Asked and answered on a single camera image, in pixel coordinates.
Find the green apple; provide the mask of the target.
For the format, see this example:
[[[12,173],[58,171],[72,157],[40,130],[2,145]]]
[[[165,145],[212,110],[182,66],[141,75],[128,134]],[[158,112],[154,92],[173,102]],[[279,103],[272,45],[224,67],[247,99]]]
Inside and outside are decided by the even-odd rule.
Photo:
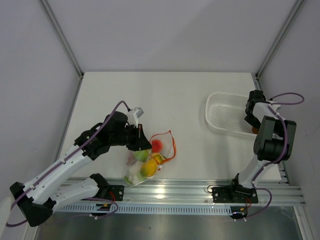
[[[136,161],[145,162],[148,159],[148,151],[147,150],[140,150],[134,151],[133,157]]]

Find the round orange brown fruit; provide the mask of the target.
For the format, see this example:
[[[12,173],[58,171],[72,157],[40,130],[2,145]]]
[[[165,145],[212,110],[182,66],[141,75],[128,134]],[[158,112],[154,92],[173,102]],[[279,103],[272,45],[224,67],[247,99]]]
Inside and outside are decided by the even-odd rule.
[[[257,133],[258,133],[258,131],[259,131],[259,129],[258,129],[258,128],[256,128],[256,127],[252,127],[252,132],[253,132],[254,134],[257,134]]]

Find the peach orange red fruit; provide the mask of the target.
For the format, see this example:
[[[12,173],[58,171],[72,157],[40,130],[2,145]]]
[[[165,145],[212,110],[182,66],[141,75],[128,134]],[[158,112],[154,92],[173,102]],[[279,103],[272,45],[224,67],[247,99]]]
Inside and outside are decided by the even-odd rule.
[[[159,139],[153,139],[151,141],[151,146],[152,146],[151,150],[153,153],[160,153],[164,147],[162,141]]]

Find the red grape bunch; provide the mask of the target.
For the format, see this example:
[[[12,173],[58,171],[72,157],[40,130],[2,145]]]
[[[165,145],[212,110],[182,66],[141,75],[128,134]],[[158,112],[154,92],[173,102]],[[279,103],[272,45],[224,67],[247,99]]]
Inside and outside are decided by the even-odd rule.
[[[129,153],[127,156],[126,165],[132,166],[135,162],[136,162],[136,159],[135,159],[134,155],[132,153]]]

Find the clear zip bag orange zipper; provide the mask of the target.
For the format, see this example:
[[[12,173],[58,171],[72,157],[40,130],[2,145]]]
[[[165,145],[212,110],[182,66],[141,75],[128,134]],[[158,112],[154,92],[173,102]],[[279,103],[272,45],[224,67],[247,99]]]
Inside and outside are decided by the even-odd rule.
[[[163,165],[177,155],[177,146],[172,131],[157,133],[150,137],[151,148],[128,151],[123,179],[127,186],[133,187],[152,179]]]

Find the mango yellow green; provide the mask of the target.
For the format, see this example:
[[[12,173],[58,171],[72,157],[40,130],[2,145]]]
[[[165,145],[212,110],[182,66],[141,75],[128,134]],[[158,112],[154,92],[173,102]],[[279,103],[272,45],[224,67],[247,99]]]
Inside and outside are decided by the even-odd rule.
[[[144,178],[152,177],[158,170],[158,164],[155,160],[150,159],[146,161],[140,168],[140,174]]]

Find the white cauliflower green leaves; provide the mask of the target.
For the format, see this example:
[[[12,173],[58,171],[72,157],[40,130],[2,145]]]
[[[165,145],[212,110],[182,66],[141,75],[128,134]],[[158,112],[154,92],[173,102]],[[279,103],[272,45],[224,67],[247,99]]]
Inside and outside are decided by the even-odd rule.
[[[137,161],[131,165],[124,176],[124,180],[131,186],[136,186],[145,181],[145,178],[141,175],[141,167],[143,162]]]

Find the yellow orange fruit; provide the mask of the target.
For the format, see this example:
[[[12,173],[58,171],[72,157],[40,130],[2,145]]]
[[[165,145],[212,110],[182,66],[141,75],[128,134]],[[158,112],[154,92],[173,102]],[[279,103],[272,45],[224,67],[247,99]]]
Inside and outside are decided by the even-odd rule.
[[[150,157],[154,159],[159,165],[161,165],[167,159],[165,156],[158,152],[152,153]]]

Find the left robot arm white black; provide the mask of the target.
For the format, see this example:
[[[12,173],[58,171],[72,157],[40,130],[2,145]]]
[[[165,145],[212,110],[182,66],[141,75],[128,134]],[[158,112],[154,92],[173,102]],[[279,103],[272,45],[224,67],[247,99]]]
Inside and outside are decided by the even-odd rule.
[[[73,146],[44,172],[26,182],[15,182],[9,189],[25,217],[25,222],[36,227],[47,221],[53,213],[80,200],[114,201],[113,187],[99,173],[67,187],[62,184],[81,168],[106,154],[111,147],[125,146],[130,151],[151,149],[139,118],[140,107],[127,113],[112,111],[104,122],[84,131]]]

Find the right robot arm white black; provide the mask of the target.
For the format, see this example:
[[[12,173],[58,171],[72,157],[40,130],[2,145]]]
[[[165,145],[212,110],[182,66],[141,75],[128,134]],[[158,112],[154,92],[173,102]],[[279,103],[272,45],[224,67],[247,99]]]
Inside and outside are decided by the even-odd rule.
[[[289,104],[276,102],[274,98],[267,100],[261,90],[249,93],[244,120],[257,129],[257,134],[252,160],[230,183],[228,196],[232,201],[252,197],[262,176],[274,165],[290,158],[297,124],[279,113],[280,107]]]

